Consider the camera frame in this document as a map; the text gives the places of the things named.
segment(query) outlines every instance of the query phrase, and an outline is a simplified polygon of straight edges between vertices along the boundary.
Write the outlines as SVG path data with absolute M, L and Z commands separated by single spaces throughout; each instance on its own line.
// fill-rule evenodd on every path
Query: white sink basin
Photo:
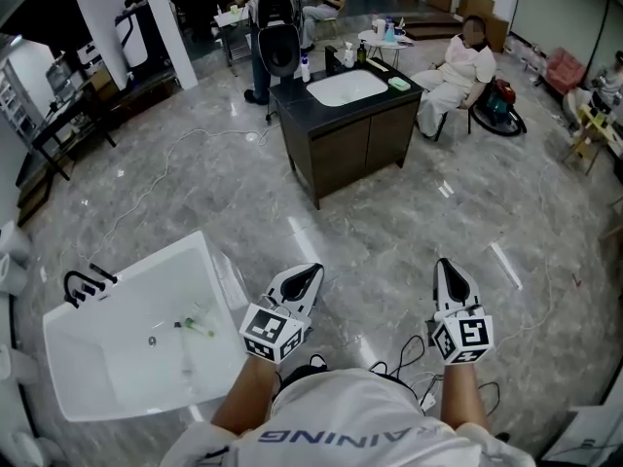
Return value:
M 230 309 L 248 305 L 229 259 L 197 232 L 117 276 L 78 309 L 64 303 L 44 316 L 65 418 L 125 418 L 224 396 L 246 359 Z M 214 336 L 174 327 L 186 317 Z
M 350 104 L 355 100 L 387 91 L 387 83 L 369 71 L 350 71 L 308 85 L 308 92 L 327 107 Z

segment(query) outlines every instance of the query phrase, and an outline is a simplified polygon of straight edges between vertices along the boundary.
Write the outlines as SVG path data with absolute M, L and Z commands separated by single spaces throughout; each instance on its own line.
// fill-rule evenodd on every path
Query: faucet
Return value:
M 335 57 L 337 52 L 335 47 L 331 47 L 330 45 L 324 48 L 324 68 L 327 71 L 327 76 L 340 74 L 344 70 L 344 66 L 340 60 Z
M 118 278 L 114 275 L 111 275 L 110 273 L 104 271 L 103 269 L 101 269 L 100 267 L 98 267 L 97 265 L 94 265 L 93 263 L 91 263 L 89 265 L 89 268 L 92 269 L 93 271 L 99 273 L 101 276 L 103 276 L 104 278 L 107 278 L 108 280 L 110 280 L 113 284 L 116 284 L 118 282 Z M 81 280 L 83 280 L 83 284 L 81 286 L 82 291 L 86 292 L 87 294 L 89 294 L 90 296 L 93 296 L 95 294 L 95 289 L 92 287 L 95 286 L 97 289 L 99 289 L 100 292 L 103 292 L 104 289 L 106 288 L 106 284 L 104 282 L 98 282 L 97 280 L 93 280 L 92 278 L 80 273 L 79 271 L 69 271 L 66 275 L 65 275 L 65 279 L 63 281 L 63 287 L 65 289 L 65 300 L 70 303 L 71 305 L 73 305 L 74 307 L 78 307 L 78 300 L 80 301 L 84 301 L 87 297 L 85 296 L 84 292 L 82 291 L 78 291 L 76 289 L 74 289 L 73 291 L 69 291 L 69 280 L 71 279 L 71 277 L 77 277 L 80 278 Z

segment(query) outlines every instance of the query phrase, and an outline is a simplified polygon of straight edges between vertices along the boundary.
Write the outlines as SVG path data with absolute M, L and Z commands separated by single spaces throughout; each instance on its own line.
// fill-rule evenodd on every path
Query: soap dish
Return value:
M 409 85 L 406 81 L 398 78 L 397 76 L 390 78 L 388 83 L 392 85 L 395 89 L 400 91 L 405 91 L 411 88 L 411 85 Z

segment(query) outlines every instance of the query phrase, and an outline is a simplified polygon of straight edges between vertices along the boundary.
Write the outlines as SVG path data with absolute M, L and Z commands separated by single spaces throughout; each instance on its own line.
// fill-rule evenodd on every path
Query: white pants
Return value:
M 589 104 L 593 98 L 593 94 L 588 90 L 577 88 L 570 90 L 563 99 L 563 111 L 567 119 L 571 123 L 581 125 L 580 117 L 577 115 L 577 110 L 584 104 Z
M 432 137 L 437 132 L 443 115 L 457 109 L 469 95 L 470 89 L 453 83 L 452 77 L 439 69 L 422 71 L 411 79 L 426 90 L 421 96 L 418 125 L 424 135 Z
M 335 18 L 337 15 L 338 10 L 326 4 L 320 4 L 317 7 L 304 7 L 303 16 L 305 24 L 303 26 L 303 36 L 301 37 L 301 48 L 308 49 L 313 45 L 315 24 L 318 20 Z

